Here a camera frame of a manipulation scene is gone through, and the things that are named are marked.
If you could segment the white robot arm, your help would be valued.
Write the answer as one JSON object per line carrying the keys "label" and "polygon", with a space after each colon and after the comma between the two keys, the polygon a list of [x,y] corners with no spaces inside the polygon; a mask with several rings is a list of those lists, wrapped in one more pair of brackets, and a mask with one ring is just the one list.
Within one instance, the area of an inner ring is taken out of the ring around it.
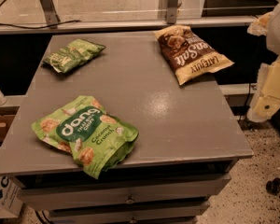
{"label": "white robot arm", "polygon": [[277,55],[273,63],[260,65],[257,91],[246,115],[253,122],[263,122],[280,109],[280,2],[272,12],[252,22],[247,32],[251,35],[265,35],[267,50]]}

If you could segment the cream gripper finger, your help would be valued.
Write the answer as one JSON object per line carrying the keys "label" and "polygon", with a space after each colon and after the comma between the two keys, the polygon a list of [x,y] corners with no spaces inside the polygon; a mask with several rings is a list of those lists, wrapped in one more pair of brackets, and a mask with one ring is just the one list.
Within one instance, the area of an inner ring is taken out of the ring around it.
{"label": "cream gripper finger", "polygon": [[267,12],[253,21],[247,28],[247,32],[251,35],[261,36],[266,35],[268,31],[269,19],[272,16],[271,12]]}

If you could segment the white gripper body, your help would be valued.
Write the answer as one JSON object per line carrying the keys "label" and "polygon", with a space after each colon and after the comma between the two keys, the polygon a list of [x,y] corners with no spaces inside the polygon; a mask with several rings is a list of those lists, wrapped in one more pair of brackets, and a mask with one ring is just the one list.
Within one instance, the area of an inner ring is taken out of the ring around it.
{"label": "white gripper body", "polygon": [[257,91],[253,95],[247,118],[253,122],[270,119],[280,109],[280,56],[272,64],[260,66]]}

